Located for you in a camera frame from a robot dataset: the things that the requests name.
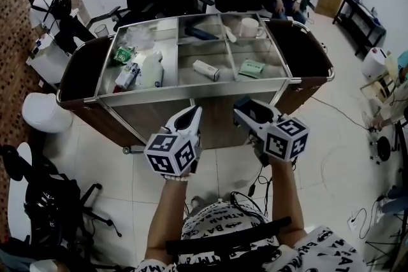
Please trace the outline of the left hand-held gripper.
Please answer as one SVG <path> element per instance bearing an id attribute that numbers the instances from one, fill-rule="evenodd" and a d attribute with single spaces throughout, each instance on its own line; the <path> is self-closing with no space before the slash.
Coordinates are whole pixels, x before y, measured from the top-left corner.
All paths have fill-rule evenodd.
<path id="1" fill-rule="evenodd" d="M 202 111 L 201 106 L 185 108 L 164 126 L 167 133 L 176 134 L 153 134 L 150 137 L 143 154 L 154 172 L 168 176 L 196 172 L 201 155 L 200 137 L 197 135 Z"/>

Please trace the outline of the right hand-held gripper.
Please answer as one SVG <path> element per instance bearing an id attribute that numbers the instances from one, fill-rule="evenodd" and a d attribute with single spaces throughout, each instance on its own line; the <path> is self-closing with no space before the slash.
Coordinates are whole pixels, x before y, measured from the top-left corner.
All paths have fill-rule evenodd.
<path id="1" fill-rule="evenodd" d="M 280 111 L 268 103 L 244 96 L 233 105 L 233 123 L 258 140 L 259 161 L 292 161 L 305 151 L 310 129 L 297 118 L 278 122 Z"/>

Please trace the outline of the stainless steel compartment cart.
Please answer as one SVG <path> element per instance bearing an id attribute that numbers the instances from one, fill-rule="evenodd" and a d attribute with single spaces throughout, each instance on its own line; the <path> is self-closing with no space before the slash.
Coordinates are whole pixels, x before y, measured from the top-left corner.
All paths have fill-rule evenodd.
<path id="1" fill-rule="evenodd" d="M 264 28 L 258 38 L 241 38 L 243 18 Z M 128 27 L 148 27 L 161 52 L 162 87 L 137 89 L 132 83 L 113 93 L 121 65 L 113 57 L 123 45 Z M 231 43 L 223 25 L 237 37 Z M 193 26 L 219 37 L 204 41 L 188 36 Z M 261 78 L 238 74 L 246 59 L 265 64 Z M 193 69 L 196 60 L 220 69 L 213 82 Z M 168 119 L 194 104 L 201 106 L 201 145 L 204 149 L 240 146 L 248 134 L 233 125 L 233 104 L 243 96 L 270 103 L 291 114 L 335 76 L 322 44 L 310 29 L 292 20 L 261 17 L 256 12 L 212 13 L 160 18 L 120 27 L 116 33 L 79 46 L 64 72 L 56 99 L 102 135 L 122 148 L 144 146 Z"/>

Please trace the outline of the white rectangular box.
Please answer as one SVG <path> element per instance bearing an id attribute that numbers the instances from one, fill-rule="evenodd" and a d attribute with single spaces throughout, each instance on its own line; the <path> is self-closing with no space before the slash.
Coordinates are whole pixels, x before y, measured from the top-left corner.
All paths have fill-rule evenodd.
<path id="1" fill-rule="evenodd" d="M 193 69 L 195 72 L 206 76 L 207 78 L 211 79 L 213 82 L 218 81 L 220 75 L 220 69 L 215 68 L 203 61 L 196 60 L 193 63 Z"/>

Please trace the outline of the white plastic bag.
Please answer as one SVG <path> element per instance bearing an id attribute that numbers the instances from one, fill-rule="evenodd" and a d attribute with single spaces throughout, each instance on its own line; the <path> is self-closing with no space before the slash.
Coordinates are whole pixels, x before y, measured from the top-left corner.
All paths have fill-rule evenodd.
<path id="1" fill-rule="evenodd" d="M 136 77 L 137 89 L 155 89 L 162 87 L 164 68 L 161 63 L 163 55 L 161 52 L 154 52 L 146 56 L 140 72 Z"/>

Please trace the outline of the white mug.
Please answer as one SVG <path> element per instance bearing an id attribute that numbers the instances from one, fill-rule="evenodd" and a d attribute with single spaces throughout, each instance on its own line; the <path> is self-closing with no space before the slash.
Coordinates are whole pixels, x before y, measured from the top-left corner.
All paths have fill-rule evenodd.
<path id="1" fill-rule="evenodd" d="M 241 38 L 258 38 L 264 33 L 264 28 L 254 18 L 243 18 L 240 23 L 239 36 Z"/>

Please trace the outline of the dark blue object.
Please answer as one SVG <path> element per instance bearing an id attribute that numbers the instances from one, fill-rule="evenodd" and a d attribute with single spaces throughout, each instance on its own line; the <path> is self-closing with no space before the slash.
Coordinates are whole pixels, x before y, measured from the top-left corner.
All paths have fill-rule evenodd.
<path id="1" fill-rule="evenodd" d="M 204 40 L 204 41 L 218 40 L 219 39 L 218 36 L 210 34 L 209 32 L 203 31 L 203 30 L 198 29 L 198 28 L 193 27 L 193 26 L 187 26 L 184 29 L 184 32 L 188 36 L 192 36 L 192 37 L 198 38 L 200 40 Z"/>

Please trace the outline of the green snack packet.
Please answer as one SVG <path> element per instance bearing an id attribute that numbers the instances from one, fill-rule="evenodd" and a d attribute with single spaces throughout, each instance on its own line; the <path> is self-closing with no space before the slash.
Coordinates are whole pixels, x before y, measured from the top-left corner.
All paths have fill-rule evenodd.
<path id="1" fill-rule="evenodd" d="M 121 64 L 127 64 L 135 54 L 133 47 L 119 47 L 115 52 L 113 59 Z"/>

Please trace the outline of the clear plastic bag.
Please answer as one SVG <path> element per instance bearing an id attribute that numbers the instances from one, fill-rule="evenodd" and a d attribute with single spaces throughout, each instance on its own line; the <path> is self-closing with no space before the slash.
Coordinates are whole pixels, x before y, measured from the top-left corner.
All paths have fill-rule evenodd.
<path id="1" fill-rule="evenodd" d="M 147 50 L 154 46 L 154 40 L 148 27 L 128 27 L 123 39 L 123 45 L 136 51 Z"/>

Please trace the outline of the person's right forearm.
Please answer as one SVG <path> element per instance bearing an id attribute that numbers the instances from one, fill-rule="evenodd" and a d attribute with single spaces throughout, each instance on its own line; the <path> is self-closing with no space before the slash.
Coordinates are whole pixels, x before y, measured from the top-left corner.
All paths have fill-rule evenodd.
<path id="1" fill-rule="evenodd" d="M 269 163 L 272 167 L 272 219 L 291 218 L 291 223 L 281 229 L 277 239 L 281 245 L 294 247 L 307 233 L 292 164 L 274 157 L 269 157 Z"/>

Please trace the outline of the person's left forearm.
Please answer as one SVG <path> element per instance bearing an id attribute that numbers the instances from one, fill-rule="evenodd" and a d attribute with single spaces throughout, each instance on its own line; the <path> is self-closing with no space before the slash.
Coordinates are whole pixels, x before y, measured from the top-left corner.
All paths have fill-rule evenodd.
<path id="1" fill-rule="evenodd" d="M 155 259 L 166 265 L 173 262 L 167 254 L 166 243 L 180 240 L 187 182 L 167 180 L 150 224 L 145 259 Z"/>

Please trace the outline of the person's white printed shirt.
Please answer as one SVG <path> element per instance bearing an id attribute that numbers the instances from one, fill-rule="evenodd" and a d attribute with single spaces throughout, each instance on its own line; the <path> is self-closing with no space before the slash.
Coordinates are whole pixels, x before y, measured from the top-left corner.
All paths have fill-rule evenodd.
<path id="1" fill-rule="evenodd" d="M 211 204 L 189 217 L 182 228 L 182 240 L 220 236 L 245 229 L 253 230 L 268 219 L 249 217 L 258 210 L 244 204 L 242 210 L 227 202 Z M 281 245 L 271 237 L 251 243 L 249 253 L 265 249 L 271 256 L 262 262 L 260 272 L 367 272 L 361 255 L 349 243 L 337 236 L 330 228 L 321 226 L 302 238 L 291 248 Z M 155 259 L 145 259 L 135 272 L 179 272 L 181 264 L 197 268 L 199 265 L 219 263 L 220 257 L 213 252 L 180 255 L 178 263 L 165 264 Z"/>

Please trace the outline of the wooden stool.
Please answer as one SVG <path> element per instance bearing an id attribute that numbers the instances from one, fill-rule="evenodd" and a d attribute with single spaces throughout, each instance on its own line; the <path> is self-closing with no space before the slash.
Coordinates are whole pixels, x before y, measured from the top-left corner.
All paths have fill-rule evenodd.
<path id="1" fill-rule="evenodd" d="M 363 85 L 360 88 L 360 91 L 365 97 L 369 99 L 376 99 L 383 103 L 391 95 L 393 86 L 394 82 L 390 74 L 385 73 L 378 76 L 371 82 Z"/>

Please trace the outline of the white round appliance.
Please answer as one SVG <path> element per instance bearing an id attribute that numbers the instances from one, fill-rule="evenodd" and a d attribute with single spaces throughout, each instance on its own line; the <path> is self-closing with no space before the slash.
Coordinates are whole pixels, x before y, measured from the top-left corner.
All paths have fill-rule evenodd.
<path id="1" fill-rule="evenodd" d="M 371 48 L 362 62 L 361 72 L 363 76 L 368 80 L 373 80 L 382 75 L 386 70 L 386 58 L 387 56 L 382 48 Z"/>

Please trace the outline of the black round spool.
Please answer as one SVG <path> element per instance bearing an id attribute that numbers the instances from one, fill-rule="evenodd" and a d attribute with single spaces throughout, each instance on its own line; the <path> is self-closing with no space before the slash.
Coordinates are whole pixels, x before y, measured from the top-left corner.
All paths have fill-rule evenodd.
<path id="1" fill-rule="evenodd" d="M 377 156 L 382 161 L 387 161 L 391 156 L 391 145 L 387 137 L 381 136 L 377 142 Z"/>

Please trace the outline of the white lidded bin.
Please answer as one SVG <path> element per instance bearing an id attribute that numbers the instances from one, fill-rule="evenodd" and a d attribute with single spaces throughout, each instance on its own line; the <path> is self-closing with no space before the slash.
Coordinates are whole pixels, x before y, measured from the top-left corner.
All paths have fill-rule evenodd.
<path id="1" fill-rule="evenodd" d="M 45 133 L 64 132 L 73 122 L 72 113 L 57 104 L 53 93 L 28 94 L 22 105 L 22 116 L 31 127 Z"/>

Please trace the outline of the black console shelf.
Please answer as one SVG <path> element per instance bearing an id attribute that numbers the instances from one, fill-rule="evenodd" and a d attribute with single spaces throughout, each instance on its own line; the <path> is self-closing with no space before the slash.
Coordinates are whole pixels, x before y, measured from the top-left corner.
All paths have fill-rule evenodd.
<path id="1" fill-rule="evenodd" d="M 365 57 L 386 35 L 386 29 L 378 19 L 357 0 L 342 0 L 332 24 L 338 24 L 350 35 L 356 44 L 355 56 L 362 54 Z"/>

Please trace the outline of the white rectangular table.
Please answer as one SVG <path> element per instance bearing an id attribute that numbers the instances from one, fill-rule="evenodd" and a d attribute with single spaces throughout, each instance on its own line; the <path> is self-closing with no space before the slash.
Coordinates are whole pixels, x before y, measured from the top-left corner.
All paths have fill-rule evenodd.
<path id="1" fill-rule="evenodd" d="M 49 85 L 56 85 L 61 82 L 69 60 L 70 54 L 62 51 L 51 35 L 44 34 L 36 40 L 25 63 Z"/>

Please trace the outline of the black office chair with gear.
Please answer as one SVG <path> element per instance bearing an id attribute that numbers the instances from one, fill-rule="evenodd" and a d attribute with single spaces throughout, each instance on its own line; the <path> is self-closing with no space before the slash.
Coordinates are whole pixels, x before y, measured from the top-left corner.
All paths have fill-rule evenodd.
<path id="1" fill-rule="evenodd" d="M 96 215 L 86 206 L 92 192 L 102 190 L 102 184 L 93 183 L 81 194 L 77 181 L 59 173 L 45 157 L 29 164 L 11 145 L 0 145 L 0 157 L 12 180 L 27 181 L 22 203 L 31 226 L 25 240 L 10 239 L 7 246 L 21 249 L 33 259 L 55 259 L 71 272 L 120 270 L 119 266 L 97 264 L 91 259 L 94 233 L 85 228 L 84 217 L 108 227 L 114 225 L 112 220 Z"/>

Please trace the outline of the black backpack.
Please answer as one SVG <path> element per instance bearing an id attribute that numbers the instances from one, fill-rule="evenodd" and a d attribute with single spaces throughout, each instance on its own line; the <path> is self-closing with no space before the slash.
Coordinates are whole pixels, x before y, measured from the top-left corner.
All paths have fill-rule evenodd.
<path id="1" fill-rule="evenodd" d="M 53 0 L 48 9 L 56 20 L 62 20 L 70 16 L 72 10 L 71 0 Z"/>

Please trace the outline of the white round table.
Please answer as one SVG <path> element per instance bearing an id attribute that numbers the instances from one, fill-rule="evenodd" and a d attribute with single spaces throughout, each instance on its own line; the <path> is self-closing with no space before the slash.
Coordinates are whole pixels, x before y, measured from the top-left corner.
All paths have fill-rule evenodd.
<path id="1" fill-rule="evenodd" d="M 24 209 L 28 182 L 24 176 L 20 181 L 12 179 L 10 172 L 15 171 L 12 168 L 13 163 L 12 161 L 6 163 L 6 172 L 10 177 L 7 213 L 10 236 L 25 241 L 31 235 L 31 221 Z"/>

